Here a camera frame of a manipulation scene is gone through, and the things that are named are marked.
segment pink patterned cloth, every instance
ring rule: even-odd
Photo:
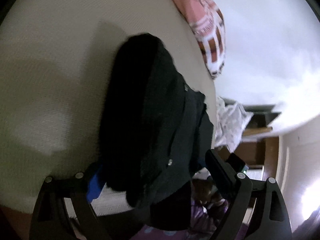
[[[173,0],[188,22],[213,79],[224,66],[226,43],[221,11],[213,0]]]

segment white cloth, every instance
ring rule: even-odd
[[[241,142],[242,132],[248,125],[253,113],[246,112],[236,102],[225,106],[224,100],[217,96],[217,130],[214,147],[227,146],[230,153],[234,152]]]
[[[206,180],[209,176],[210,172],[206,168],[202,168],[192,178]]]

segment ceiling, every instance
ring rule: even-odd
[[[244,105],[276,105],[271,123],[286,133],[320,113],[320,23],[306,0],[214,0],[227,51],[217,95]]]

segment purple fabric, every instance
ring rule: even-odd
[[[209,203],[206,209],[191,200],[190,228],[183,231],[163,231],[143,226],[131,240],[209,240],[228,208],[226,200]]]
[[[245,237],[245,234],[247,233],[248,231],[248,226],[246,224],[241,224],[241,227],[239,229],[239,232],[235,238],[235,240],[243,240],[244,237]]]
[[[187,232],[187,230],[163,231],[144,225],[131,240],[184,240],[187,237]]]

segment white wall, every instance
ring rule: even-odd
[[[305,0],[214,0],[226,24],[217,95],[276,104],[278,133],[320,113],[320,23]]]
[[[283,196],[295,230],[304,221],[301,197],[320,179],[320,115],[284,135],[283,146],[290,152]]]

